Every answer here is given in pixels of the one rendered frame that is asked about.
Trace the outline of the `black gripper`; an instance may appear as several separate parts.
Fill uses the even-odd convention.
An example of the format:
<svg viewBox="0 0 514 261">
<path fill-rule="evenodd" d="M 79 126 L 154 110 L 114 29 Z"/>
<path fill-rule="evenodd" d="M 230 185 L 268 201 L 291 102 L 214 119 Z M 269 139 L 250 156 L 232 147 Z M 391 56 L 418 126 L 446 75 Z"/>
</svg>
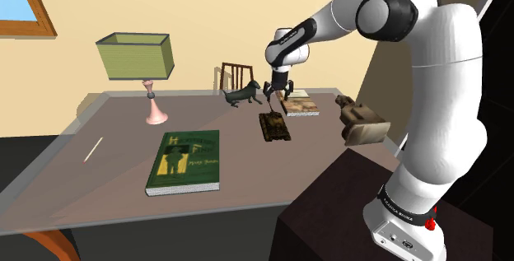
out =
<svg viewBox="0 0 514 261">
<path fill-rule="evenodd" d="M 265 82 L 263 94 L 266 100 L 270 100 L 274 91 L 284 90 L 284 100 L 288 100 L 290 94 L 294 91 L 293 81 L 288 80 L 288 72 L 277 72 L 273 70 L 271 82 Z"/>
</svg>

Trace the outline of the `tan patterned book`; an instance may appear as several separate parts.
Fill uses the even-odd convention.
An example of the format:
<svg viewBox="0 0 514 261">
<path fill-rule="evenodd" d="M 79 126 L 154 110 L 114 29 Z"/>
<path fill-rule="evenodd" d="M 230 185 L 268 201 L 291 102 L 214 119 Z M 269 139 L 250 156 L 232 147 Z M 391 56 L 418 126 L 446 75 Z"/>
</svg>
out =
<svg viewBox="0 0 514 261">
<path fill-rule="evenodd" d="M 285 91 L 276 91 L 281 106 L 287 117 L 315 116 L 320 113 L 314 101 L 305 90 L 295 90 L 285 100 Z"/>
</svg>

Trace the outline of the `olive toy tank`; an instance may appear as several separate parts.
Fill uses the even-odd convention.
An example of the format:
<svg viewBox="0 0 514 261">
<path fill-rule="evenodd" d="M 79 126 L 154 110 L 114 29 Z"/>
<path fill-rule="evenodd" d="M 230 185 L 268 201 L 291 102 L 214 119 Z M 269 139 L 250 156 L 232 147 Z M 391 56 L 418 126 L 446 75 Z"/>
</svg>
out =
<svg viewBox="0 0 514 261">
<path fill-rule="evenodd" d="M 281 113 L 274 110 L 268 113 L 260 113 L 259 123 L 266 142 L 272 142 L 274 140 L 292 140 Z"/>
</svg>

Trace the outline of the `dark green dog figure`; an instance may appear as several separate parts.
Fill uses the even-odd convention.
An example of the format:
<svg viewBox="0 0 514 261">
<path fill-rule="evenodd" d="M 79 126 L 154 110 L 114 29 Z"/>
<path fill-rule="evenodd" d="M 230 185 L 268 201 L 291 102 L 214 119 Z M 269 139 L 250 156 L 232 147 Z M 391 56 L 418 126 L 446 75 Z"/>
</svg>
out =
<svg viewBox="0 0 514 261">
<path fill-rule="evenodd" d="M 260 84 L 257 81 L 252 80 L 243 89 L 233 92 L 226 92 L 222 90 L 222 92 L 224 93 L 226 102 L 229 103 L 232 107 L 237 108 L 237 104 L 242 100 L 248 100 L 249 103 L 254 100 L 261 105 L 262 102 L 256 98 L 256 91 L 259 89 Z"/>
</svg>

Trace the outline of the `brown wooden chair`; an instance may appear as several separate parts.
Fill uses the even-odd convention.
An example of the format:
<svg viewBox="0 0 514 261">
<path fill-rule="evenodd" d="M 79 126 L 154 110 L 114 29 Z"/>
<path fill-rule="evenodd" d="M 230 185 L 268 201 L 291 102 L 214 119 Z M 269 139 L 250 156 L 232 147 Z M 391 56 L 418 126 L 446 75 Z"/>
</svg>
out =
<svg viewBox="0 0 514 261">
<path fill-rule="evenodd" d="M 222 63 L 220 72 L 219 89 L 229 87 L 231 90 L 239 90 L 245 86 L 244 75 L 247 72 L 250 80 L 254 80 L 253 67 L 237 63 Z"/>
</svg>

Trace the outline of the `brown stone statue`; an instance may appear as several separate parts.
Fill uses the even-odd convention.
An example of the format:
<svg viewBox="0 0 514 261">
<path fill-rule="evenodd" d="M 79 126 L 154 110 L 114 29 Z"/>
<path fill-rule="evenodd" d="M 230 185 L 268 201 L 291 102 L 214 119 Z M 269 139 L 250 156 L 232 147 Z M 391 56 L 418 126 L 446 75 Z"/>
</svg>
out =
<svg viewBox="0 0 514 261">
<path fill-rule="evenodd" d="M 349 96 L 339 95 L 340 120 L 345 125 L 341 135 L 347 147 L 384 142 L 390 122 L 364 104 L 356 104 Z"/>
</svg>

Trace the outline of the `green hardcover book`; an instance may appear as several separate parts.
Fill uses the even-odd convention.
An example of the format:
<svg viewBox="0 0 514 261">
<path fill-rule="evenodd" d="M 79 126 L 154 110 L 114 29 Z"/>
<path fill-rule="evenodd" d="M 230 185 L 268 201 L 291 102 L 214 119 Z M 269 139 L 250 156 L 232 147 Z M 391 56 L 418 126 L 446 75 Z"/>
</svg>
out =
<svg viewBox="0 0 514 261">
<path fill-rule="evenodd" d="M 149 197 L 220 189 L 219 132 L 165 133 L 145 187 Z"/>
</svg>

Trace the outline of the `dark robot stand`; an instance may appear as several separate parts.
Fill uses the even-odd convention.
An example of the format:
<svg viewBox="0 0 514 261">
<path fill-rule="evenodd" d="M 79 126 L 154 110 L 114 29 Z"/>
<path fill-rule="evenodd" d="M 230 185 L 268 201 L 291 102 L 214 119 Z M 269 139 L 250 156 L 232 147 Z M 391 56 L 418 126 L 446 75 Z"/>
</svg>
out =
<svg viewBox="0 0 514 261">
<path fill-rule="evenodd" d="M 279 216 L 269 261 L 402 261 L 376 245 L 362 216 L 390 171 L 353 151 L 341 154 Z M 437 205 L 446 261 L 493 261 L 493 228 Z"/>
</svg>

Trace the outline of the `green shade pink lamp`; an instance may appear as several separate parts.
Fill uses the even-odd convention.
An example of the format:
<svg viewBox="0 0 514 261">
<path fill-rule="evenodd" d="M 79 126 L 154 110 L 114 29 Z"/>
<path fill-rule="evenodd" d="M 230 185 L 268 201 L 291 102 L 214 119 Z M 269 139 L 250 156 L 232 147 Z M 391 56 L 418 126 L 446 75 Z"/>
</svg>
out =
<svg viewBox="0 0 514 261">
<path fill-rule="evenodd" d="M 152 88 L 155 80 L 167 80 L 175 67 L 170 35 L 114 32 L 96 41 L 96 47 L 110 80 L 142 81 L 150 100 L 146 123 L 165 123 L 168 115 L 157 106 Z"/>
</svg>

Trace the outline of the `white pencil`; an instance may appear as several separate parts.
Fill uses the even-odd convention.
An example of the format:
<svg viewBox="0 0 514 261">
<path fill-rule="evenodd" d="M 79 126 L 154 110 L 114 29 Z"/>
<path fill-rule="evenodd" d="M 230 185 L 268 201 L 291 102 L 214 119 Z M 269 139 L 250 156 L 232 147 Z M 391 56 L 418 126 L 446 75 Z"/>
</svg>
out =
<svg viewBox="0 0 514 261">
<path fill-rule="evenodd" d="M 103 140 L 103 137 L 100 137 L 98 139 L 98 141 L 96 142 L 96 144 L 94 145 L 94 147 L 88 152 L 88 154 L 86 155 L 85 159 L 83 160 L 82 164 L 85 164 L 89 158 L 91 157 L 91 155 L 94 153 L 94 151 L 98 148 L 98 146 L 100 145 L 100 143 L 102 142 Z"/>
</svg>

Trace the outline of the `wooden framed window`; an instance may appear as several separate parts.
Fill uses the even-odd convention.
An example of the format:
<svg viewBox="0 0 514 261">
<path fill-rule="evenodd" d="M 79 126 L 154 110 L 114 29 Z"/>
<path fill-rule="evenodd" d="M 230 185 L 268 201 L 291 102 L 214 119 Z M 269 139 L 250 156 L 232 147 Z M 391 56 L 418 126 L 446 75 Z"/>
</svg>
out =
<svg viewBox="0 0 514 261">
<path fill-rule="evenodd" d="M 0 38 L 54 38 L 42 0 L 0 0 Z"/>
</svg>

